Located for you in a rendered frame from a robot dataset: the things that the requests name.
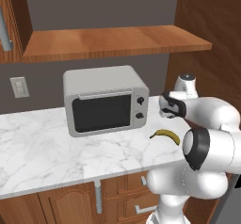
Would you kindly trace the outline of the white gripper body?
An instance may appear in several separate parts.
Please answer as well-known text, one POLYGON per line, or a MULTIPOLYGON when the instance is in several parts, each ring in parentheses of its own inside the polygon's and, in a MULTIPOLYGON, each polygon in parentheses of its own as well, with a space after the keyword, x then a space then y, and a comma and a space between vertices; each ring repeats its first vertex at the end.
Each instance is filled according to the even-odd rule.
POLYGON ((169 93, 163 92, 159 97, 159 114, 163 118, 171 119, 173 117, 173 114, 171 113, 171 106, 169 105, 168 101, 169 93))

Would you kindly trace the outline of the yellow banana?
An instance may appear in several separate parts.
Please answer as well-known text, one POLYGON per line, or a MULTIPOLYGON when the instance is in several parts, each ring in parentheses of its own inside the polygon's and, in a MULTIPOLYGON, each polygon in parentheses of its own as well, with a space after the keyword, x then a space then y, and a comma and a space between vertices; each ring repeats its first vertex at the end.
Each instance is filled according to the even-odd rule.
POLYGON ((155 136, 167 136, 170 139, 172 139, 174 141, 174 143, 179 146, 180 145, 180 138, 172 131, 170 130, 166 130, 166 129, 159 129, 156 130, 152 135, 151 138, 155 137, 155 136))

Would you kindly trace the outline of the dark microwave door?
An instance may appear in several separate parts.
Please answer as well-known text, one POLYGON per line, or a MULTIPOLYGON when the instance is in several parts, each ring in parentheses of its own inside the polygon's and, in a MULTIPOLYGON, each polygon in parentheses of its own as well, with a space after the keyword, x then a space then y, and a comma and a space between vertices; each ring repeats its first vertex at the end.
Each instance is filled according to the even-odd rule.
POLYGON ((130 125, 131 95, 72 101, 75 131, 86 133, 130 125))

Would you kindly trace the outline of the grey microwave oven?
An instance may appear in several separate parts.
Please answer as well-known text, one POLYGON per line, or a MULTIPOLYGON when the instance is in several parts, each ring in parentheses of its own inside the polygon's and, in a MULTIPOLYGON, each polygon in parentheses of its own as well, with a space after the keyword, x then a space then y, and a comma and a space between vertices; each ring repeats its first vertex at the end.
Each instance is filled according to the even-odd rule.
POLYGON ((64 72, 63 96, 70 135, 73 137, 93 136, 144 126, 147 121, 149 93, 148 87, 134 68, 129 65, 64 72), (86 133, 75 131, 72 112, 73 100, 90 100, 127 94, 131 95, 131 118, 129 126, 86 133), (144 98, 142 105, 137 102, 137 98, 139 97, 144 98), (144 115, 144 118, 136 118, 136 114, 139 112, 144 115))

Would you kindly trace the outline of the wooden drawer front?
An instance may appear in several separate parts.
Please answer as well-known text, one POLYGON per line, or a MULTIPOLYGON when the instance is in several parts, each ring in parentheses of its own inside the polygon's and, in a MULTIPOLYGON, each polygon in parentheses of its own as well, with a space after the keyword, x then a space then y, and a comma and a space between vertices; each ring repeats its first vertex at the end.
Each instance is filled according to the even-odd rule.
POLYGON ((128 197, 123 201, 124 203, 124 210, 123 216, 124 217, 136 217, 136 216, 143 216, 149 213, 137 215, 135 210, 135 205, 139 205, 140 208, 150 207, 158 204, 158 196, 152 194, 151 192, 144 192, 140 194, 136 194, 133 197, 128 197))
POLYGON ((144 185, 141 181, 141 178, 147 177, 147 172, 142 171, 142 172, 137 172, 133 174, 128 174, 125 177, 125 190, 127 192, 134 192, 134 191, 139 191, 139 190, 147 190, 147 186, 144 185))

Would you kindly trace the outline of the tall wooden side panel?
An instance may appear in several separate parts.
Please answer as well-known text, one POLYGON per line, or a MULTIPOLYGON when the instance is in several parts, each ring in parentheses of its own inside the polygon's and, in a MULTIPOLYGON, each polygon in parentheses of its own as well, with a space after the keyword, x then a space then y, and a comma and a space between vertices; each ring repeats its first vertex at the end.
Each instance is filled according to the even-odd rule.
POLYGON ((213 47, 171 54, 165 88, 173 88, 179 74, 192 73, 201 96, 218 97, 241 111, 241 0, 178 0, 174 24, 213 47))

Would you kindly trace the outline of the wooden base cupboard door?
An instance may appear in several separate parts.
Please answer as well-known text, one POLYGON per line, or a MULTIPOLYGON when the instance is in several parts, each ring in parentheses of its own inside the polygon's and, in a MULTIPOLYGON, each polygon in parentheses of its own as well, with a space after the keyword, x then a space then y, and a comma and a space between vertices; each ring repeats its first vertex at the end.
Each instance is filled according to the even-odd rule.
POLYGON ((94 182, 43 191, 38 197, 47 224, 102 224, 94 182))
POLYGON ((0 224, 46 224, 38 196, 0 200, 0 224))

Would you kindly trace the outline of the wooden wall shelf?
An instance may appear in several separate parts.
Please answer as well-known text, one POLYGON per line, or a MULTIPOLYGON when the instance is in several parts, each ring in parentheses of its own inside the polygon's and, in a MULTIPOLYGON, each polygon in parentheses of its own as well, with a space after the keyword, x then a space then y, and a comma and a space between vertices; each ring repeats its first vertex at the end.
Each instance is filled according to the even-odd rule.
POLYGON ((35 31, 25 62, 206 51, 212 43, 175 25, 35 31))

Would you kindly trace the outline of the white wall socket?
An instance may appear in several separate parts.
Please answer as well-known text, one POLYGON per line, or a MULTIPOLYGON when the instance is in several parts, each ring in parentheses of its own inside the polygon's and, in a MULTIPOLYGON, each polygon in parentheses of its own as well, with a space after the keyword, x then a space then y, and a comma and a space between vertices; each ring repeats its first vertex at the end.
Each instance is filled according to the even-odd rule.
POLYGON ((14 96, 16 98, 29 97, 29 91, 25 78, 22 77, 11 77, 10 83, 13 89, 14 96))

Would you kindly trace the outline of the wooden wall cupboard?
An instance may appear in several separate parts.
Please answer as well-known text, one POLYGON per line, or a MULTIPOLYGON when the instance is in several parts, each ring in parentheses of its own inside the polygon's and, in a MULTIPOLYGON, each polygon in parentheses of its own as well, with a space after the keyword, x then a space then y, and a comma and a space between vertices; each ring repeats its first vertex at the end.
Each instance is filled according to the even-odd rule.
POLYGON ((4 51, 0 41, 0 63, 21 62, 33 33, 26 0, 0 0, 4 21, 13 49, 4 51))

